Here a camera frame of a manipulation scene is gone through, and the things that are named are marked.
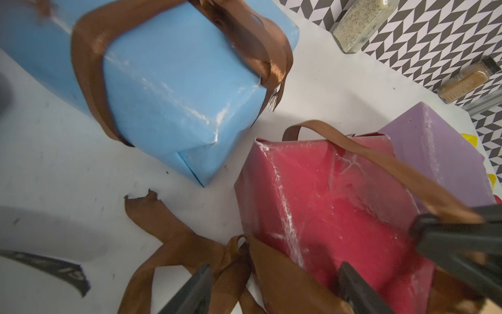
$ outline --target purple wrapped gift box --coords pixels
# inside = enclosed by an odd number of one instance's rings
[[[444,187],[469,207],[495,203],[484,157],[423,102],[383,127],[396,157]],[[415,197],[420,213],[427,209]]]

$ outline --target glass jar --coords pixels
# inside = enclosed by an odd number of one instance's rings
[[[486,56],[444,82],[438,88],[438,95],[445,103],[451,103],[485,84],[491,75],[499,71],[497,63],[490,56]]]
[[[345,53],[355,53],[398,7],[399,0],[356,0],[333,31]]]

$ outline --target blue wrapping paper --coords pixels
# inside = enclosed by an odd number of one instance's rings
[[[41,18],[24,2],[1,1],[0,48],[90,115],[71,65],[71,32],[80,16],[109,1],[52,2],[54,15]],[[298,27],[272,0],[246,2],[296,46]],[[202,186],[255,121],[266,93],[224,34],[189,3],[120,36],[106,52],[103,71],[120,133]]]

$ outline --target black jar lid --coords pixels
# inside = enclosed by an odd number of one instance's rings
[[[491,72],[492,75],[501,70],[495,60],[493,60],[493,58],[490,56],[482,58],[481,63]]]

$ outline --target brown ribbon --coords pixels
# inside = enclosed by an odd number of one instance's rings
[[[393,175],[409,188],[446,223],[482,223],[483,219],[408,165],[344,136],[321,121],[307,121],[288,128],[283,140],[297,140],[300,128],[308,127],[331,143],[363,156]],[[213,294],[209,313],[230,313],[237,301],[243,314],[264,314],[245,284],[251,268],[256,273],[266,308],[273,314],[350,314],[348,303],[332,294],[291,259],[253,236],[233,237],[226,246],[196,235],[157,200],[154,192],[138,199],[125,198],[127,215],[143,230],[157,237],[163,245],[133,274],[122,298],[119,314],[149,314],[154,269],[166,265],[183,265],[191,273],[209,263],[213,274]],[[247,243],[240,248],[238,240]],[[463,302],[475,312],[482,298],[450,275],[436,270],[428,313],[455,312]]]
[[[121,34],[185,0],[118,0],[83,15],[71,38],[75,76],[89,110],[112,139],[132,146],[120,134],[108,105],[103,57]],[[267,89],[260,113],[281,100],[293,52],[288,38],[272,21],[253,11],[243,0],[190,0],[230,40],[246,64],[262,77]]]

